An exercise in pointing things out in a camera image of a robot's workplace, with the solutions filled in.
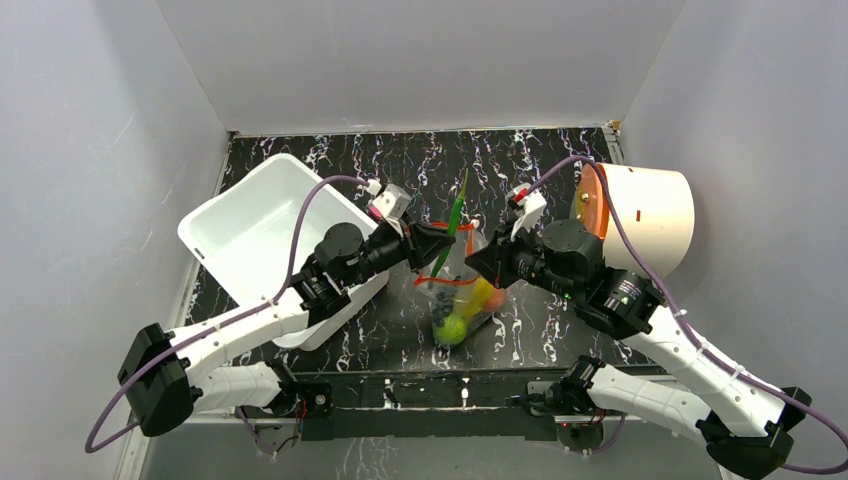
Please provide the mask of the orange peach toy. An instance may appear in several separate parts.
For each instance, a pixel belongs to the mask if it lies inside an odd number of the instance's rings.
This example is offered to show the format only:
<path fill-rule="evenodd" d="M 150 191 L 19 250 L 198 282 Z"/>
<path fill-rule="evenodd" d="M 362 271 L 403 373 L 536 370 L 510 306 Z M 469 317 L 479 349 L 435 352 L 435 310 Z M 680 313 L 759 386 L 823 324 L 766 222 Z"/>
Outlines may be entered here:
<path fill-rule="evenodd" d="M 504 304 L 505 291 L 496 289 L 491 296 L 483 303 L 482 310 L 485 312 L 498 311 Z"/>

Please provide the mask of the green pear toy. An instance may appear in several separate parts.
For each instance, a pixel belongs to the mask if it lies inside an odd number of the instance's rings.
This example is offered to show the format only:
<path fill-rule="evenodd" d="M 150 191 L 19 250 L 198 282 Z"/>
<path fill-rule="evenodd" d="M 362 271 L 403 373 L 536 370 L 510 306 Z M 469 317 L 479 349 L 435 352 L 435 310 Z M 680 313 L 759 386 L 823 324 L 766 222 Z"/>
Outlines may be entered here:
<path fill-rule="evenodd" d="M 468 327 L 463 317 L 450 314 L 437 319 L 432 325 L 432 332 L 438 345 L 450 348 L 460 344 L 466 338 Z"/>

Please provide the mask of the black grape bunch toy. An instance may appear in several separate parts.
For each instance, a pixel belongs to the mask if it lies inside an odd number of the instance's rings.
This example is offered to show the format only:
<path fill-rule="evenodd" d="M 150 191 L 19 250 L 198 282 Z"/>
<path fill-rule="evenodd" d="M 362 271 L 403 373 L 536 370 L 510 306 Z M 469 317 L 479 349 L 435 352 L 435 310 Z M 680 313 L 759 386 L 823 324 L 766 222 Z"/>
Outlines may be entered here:
<path fill-rule="evenodd" d="M 432 323 L 453 313 L 458 290 L 459 286 L 454 283 L 431 282 L 428 285 L 432 300 Z"/>

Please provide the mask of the yellow starfruit toy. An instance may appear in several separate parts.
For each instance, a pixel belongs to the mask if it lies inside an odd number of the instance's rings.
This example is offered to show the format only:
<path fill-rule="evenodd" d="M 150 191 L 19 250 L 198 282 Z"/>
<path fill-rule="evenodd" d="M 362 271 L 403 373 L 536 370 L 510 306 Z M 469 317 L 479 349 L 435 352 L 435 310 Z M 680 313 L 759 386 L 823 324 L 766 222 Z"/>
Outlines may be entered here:
<path fill-rule="evenodd" d="M 481 277 L 478 277 L 472 286 L 471 297 L 462 310 L 462 317 L 465 319 L 470 319 L 481 312 L 485 312 L 482 310 L 482 305 L 496 290 L 494 286 Z"/>

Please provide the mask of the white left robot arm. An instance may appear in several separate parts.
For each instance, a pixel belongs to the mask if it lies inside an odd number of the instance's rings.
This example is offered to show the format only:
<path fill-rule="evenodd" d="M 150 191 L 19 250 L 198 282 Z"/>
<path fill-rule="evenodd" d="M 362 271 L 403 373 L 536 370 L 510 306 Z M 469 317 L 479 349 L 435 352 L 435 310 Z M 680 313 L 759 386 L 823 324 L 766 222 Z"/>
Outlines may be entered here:
<path fill-rule="evenodd" d="M 408 217 L 370 232 L 350 222 L 329 227 L 283 288 L 257 305 L 166 331 L 137 332 L 118 372 L 120 395 L 147 437 L 174 430 L 194 412 L 227 407 L 294 411 L 299 391 L 282 368 L 229 361 L 274 338 L 348 319 L 378 290 L 378 276 L 405 263 L 419 271 L 455 241 L 444 227 Z"/>

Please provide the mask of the white orange cylinder container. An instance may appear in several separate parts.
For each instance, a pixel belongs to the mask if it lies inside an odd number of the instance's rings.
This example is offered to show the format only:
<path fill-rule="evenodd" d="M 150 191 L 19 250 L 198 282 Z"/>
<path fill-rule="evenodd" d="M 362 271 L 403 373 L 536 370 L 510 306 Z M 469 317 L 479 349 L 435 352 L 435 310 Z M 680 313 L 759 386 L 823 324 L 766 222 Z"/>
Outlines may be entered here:
<path fill-rule="evenodd" d="M 614 224 L 614 206 L 628 239 L 655 274 L 674 271 L 689 250 L 695 226 L 692 192 L 677 171 L 601 164 L 582 167 L 571 216 L 603 242 L 606 264 L 643 276 Z"/>

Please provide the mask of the green chili pepper toy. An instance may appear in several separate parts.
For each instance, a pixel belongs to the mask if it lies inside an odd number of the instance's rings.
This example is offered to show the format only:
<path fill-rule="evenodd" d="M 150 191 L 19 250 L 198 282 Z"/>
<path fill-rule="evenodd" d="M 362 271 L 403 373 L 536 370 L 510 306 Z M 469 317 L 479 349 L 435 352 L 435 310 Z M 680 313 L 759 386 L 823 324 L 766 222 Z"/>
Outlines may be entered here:
<path fill-rule="evenodd" d="M 450 217 L 448 219 L 448 226 L 446 227 L 447 233 L 450 234 L 452 237 L 456 236 L 456 232 L 457 232 L 458 227 L 460 225 L 462 209 L 463 209 L 465 199 L 466 199 L 467 180 L 468 180 L 468 170 L 465 170 L 463 172 L 462 181 L 460 183 L 460 187 L 459 187 L 459 191 L 457 193 L 457 197 L 454 200 L 453 205 L 451 207 Z M 430 272 L 430 276 L 432 278 L 435 278 L 437 276 L 437 274 L 439 273 L 439 271 L 441 270 L 441 268 L 443 267 L 443 265 L 447 261 L 450 250 L 451 250 L 451 247 L 448 246 L 447 248 L 443 249 L 441 251 L 441 253 L 439 254 L 439 256 L 436 259 L 435 264 L 434 264 L 434 266 L 433 266 L 433 268 Z"/>

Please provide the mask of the white plastic bin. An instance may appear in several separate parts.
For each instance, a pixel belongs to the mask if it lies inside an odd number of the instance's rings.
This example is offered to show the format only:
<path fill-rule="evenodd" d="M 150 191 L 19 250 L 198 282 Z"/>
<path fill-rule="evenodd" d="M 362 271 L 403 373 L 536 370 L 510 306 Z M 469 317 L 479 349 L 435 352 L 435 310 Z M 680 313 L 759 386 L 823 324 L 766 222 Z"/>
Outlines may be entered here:
<path fill-rule="evenodd" d="M 240 307 L 267 303 L 286 278 L 300 269 L 327 230 L 349 222 L 369 235 L 376 228 L 354 203 L 327 185 L 310 202 L 302 229 L 294 231 L 303 200 L 321 178 L 291 154 L 276 154 L 225 192 L 184 217 L 178 236 Z M 312 351 L 353 319 L 383 289 L 383 272 L 349 292 L 350 305 L 310 324 L 301 299 L 288 289 L 276 309 L 221 329 L 216 346 L 235 356 L 268 341 L 286 349 Z"/>

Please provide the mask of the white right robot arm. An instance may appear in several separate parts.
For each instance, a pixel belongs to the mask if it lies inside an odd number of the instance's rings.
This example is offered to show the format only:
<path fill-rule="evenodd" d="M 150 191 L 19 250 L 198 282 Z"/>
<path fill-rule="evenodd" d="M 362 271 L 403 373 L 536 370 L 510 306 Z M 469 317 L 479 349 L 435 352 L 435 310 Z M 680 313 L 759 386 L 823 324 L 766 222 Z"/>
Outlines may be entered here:
<path fill-rule="evenodd" d="M 791 429 L 810 397 L 797 387 L 772 395 L 724 371 L 705 345 L 694 345 L 664 295 L 637 273 L 606 265 L 601 240 L 576 220 L 541 234 L 502 225 L 466 264 L 497 287 L 517 281 L 565 299 L 593 329 L 649 356 L 678 381 L 670 388 L 582 355 L 557 382 L 530 383 L 510 404 L 535 415 L 619 411 L 662 426 L 702 446 L 720 466 L 746 479 L 781 468 Z"/>

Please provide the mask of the small pink cube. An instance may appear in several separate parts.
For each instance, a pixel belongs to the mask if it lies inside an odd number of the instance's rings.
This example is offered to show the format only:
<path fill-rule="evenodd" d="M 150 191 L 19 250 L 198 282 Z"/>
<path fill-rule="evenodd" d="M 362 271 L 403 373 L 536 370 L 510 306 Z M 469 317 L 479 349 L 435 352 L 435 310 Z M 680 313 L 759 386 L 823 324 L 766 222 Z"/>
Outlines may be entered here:
<path fill-rule="evenodd" d="M 375 205 L 369 206 L 369 214 L 377 221 L 381 221 L 383 219 L 381 211 Z"/>

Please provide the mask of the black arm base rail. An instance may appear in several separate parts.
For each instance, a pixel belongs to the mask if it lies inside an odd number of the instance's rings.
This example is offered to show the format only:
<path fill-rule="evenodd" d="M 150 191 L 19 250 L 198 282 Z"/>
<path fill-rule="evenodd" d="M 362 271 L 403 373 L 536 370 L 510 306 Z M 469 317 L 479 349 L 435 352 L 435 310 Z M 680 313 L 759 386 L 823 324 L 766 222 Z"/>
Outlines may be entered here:
<path fill-rule="evenodd" d="M 552 441 L 558 416 L 594 413 L 562 396 L 564 368 L 292 372 L 281 362 L 218 367 L 190 380 L 168 360 L 130 386 L 142 432 L 164 435 L 201 412 L 233 410 L 260 427 L 284 420 L 305 441 L 356 437 L 523 437 Z"/>

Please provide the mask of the clear orange zip bag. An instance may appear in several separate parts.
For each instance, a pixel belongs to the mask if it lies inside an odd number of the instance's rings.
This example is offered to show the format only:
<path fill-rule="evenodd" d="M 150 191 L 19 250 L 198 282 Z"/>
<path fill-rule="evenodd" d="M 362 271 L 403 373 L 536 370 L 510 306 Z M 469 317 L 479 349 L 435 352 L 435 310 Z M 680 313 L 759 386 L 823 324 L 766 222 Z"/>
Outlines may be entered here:
<path fill-rule="evenodd" d="M 494 287 L 465 259 L 486 245 L 480 221 L 457 227 L 456 242 L 445 262 L 431 263 L 418 274 L 414 285 L 428 299 L 432 336 L 437 346 L 450 349 L 461 344 L 506 302 L 503 289 Z"/>

